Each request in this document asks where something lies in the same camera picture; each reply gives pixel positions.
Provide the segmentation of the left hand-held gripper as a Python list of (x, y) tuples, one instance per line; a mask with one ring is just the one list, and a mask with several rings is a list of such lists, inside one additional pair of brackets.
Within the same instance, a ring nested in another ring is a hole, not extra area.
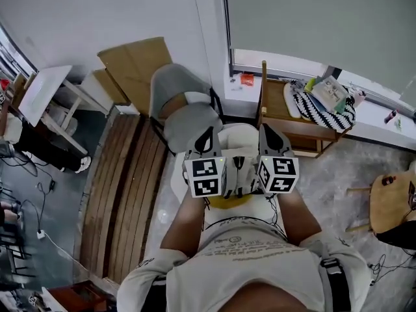
[(183, 179), (193, 198), (220, 196), (224, 192), (226, 158), (213, 126), (200, 131), (188, 143), (183, 160)]

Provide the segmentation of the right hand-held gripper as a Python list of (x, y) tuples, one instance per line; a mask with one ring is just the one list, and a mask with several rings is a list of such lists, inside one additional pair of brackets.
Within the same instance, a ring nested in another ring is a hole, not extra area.
[(259, 128), (257, 176), (265, 194), (287, 194), (299, 178), (299, 162), (289, 139), (267, 123)]

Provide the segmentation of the white backpack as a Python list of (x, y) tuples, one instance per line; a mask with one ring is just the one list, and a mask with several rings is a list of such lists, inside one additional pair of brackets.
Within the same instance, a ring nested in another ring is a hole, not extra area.
[(207, 198), (210, 206), (232, 209), (244, 205), (259, 189), (257, 157), (234, 156), (226, 158), (223, 193)]

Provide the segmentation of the person's right forearm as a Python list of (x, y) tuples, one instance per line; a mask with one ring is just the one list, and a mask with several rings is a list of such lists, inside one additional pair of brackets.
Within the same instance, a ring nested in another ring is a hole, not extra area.
[(320, 224), (296, 188), (291, 193), (279, 194), (278, 203), (290, 244), (303, 246), (304, 241), (322, 232)]

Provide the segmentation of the person's left forearm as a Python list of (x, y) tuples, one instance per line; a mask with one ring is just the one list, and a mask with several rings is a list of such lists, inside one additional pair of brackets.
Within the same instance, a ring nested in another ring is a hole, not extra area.
[(193, 198), (188, 191), (168, 231), (162, 239), (160, 248), (177, 250), (187, 257), (198, 251), (205, 217), (205, 201)]

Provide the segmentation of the black white zigzag bag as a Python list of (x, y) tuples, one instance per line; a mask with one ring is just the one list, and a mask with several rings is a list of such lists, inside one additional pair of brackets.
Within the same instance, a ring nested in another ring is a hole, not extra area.
[(313, 123), (342, 133), (354, 126), (356, 122), (355, 100), (352, 96), (346, 98), (343, 113), (334, 113), (327, 110), (319, 111), (308, 97), (308, 93), (303, 91), (305, 83), (289, 82), (285, 83), (283, 89), (288, 90), (292, 95), (294, 103), (302, 118), (307, 118)]

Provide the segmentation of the wooden shelf rack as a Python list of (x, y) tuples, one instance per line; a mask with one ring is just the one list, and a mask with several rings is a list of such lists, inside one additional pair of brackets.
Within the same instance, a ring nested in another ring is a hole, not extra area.
[[(261, 90), (256, 115), (257, 124), (268, 124), (281, 131), (291, 142), (295, 155), (318, 158), (352, 129), (351, 127), (342, 133), (338, 133), (334, 129), (321, 127), (307, 118), (302, 118), (294, 103), (293, 96), (289, 94), (288, 90), (283, 89), (285, 83), (301, 81), (278, 81), (270, 78), (267, 74), (267, 62), (265, 60), (262, 61), (261, 69)], [(316, 108), (323, 111), (325, 108), (319, 108), (317, 99), (306, 88), (307, 83), (305, 83), (303, 91), (308, 93), (308, 97)]]

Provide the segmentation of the wooden slat platform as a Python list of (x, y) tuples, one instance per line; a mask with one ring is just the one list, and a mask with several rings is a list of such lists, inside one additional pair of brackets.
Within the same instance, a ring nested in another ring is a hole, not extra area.
[(80, 262), (115, 283), (143, 260), (168, 155), (150, 120), (118, 115), (92, 178), (82, 226)]

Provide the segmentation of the pale book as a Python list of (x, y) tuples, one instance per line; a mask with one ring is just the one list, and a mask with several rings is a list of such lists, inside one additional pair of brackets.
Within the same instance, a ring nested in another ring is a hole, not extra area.
[(327, 111), (336, 113), (343, 113), (346, 99), (349, 97), (347, 89), (333, 76), (329, 76), (315, 84), (311, 94)]

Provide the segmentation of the grey chair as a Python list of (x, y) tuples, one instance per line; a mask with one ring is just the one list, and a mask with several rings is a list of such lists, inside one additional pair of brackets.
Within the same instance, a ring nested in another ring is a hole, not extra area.
[[(163, 110), (176, 97), (186, 93), (199, 93), (209, 97), (209, 102), (186, 101), (171, 113)], [(151, 78), (149, 120), (155, 134), (172, 155), (184, 152), (188, 141), (199, 131), (214, 127), (223, 128), (224, 113), (220, 98), (213, 87), (202, 81), (180, 64), (167, 64)]]

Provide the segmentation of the round wooden side table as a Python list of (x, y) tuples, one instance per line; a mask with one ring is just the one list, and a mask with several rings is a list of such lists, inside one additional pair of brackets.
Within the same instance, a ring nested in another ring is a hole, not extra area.
[[(396, 176), (396, 180), (387, 186), (382, 185), (385, 176)], [(399, 225), (403, 216), (409, 211), (408, 189), (410, 182), (416, 187), (416, 173), (408, 170), (378, 176), (369, 187), (350, 187), (346, 191), (369, 193), (369, 221), (361, 226), (350, 227), (347, 232), (366, 229), (374, 234), (384, 233)], [(416, 218), (415, 213), (408, 216), (408, 220)]]

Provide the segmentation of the pink cup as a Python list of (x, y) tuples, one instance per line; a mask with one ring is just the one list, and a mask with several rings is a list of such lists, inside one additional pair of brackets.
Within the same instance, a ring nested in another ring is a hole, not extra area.
[(365, 100), (366, 93), (360, 89), (353, 89), (352, 97), (354, 99), (353, 107), (356, 109)]

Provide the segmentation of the large flat cardboard box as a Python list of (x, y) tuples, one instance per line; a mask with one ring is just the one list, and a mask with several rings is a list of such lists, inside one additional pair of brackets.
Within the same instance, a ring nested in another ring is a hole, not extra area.
[(137, 111), (147, 116), (151, 78), (159, 68), (172, 63), (164, 38), (119, 45), (100, 51), (97, 56)]

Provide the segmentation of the grey roller blind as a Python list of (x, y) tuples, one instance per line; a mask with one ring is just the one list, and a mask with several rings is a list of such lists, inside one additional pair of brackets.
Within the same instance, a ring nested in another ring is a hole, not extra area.
[(416, 106), (416, 0), (227, 0), (231, 46), (330, 65)]

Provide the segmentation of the white table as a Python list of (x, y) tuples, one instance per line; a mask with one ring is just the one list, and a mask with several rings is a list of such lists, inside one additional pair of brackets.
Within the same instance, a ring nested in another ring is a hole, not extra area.
[[(73, 114), (83, 101), (103, 113), (105, 116), (108, 115), (109, 110), (105, 109), (84, 90), (67, 80), (67, 76), (71, 72), (71, 69), (71, 65), (65, 65), (40, 70), (29, 85), (28, 90), (19, 104), (18, 110), (32, 126), (36, 126), (40, 120), (43, 120), (45, 124), (52, 127), (54, 132), (64, 137), (79, 152), (86, 155), (88, 153), (87, 150), (75, 141), (72, 136), (65, 132), (69, 119), (73, 117)], [(48, 105), (61, 85), (69, 88), (77, 96), (75, 103), (68, 111), (66, 121), (63, 123), (62, 127), (52, 119), (47, 111)]]

